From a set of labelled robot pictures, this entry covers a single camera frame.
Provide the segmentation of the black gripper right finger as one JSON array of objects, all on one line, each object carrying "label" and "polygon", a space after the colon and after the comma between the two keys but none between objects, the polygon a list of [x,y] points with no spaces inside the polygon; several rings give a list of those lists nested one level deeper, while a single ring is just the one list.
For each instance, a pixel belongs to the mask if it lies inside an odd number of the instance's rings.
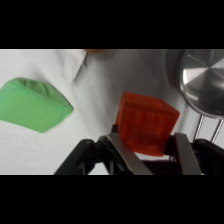
[{"label": "black gripper right finger", "polygon": [[186,134],[175,133],[165,154],[181,175],[224,175],[224,149],[208,140],[191,143]]}]

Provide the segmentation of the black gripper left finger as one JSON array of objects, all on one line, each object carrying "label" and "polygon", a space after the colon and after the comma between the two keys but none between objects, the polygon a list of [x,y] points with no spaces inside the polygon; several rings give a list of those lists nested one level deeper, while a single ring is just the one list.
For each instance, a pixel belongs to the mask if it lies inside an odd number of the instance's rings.
[{"label": "black gripper left finger", "polygon": [[81,140],[55,175],[88,175],[99,163],[105,166],[109,175],[152,175],[117,133],[102,136],[97,142]]}]

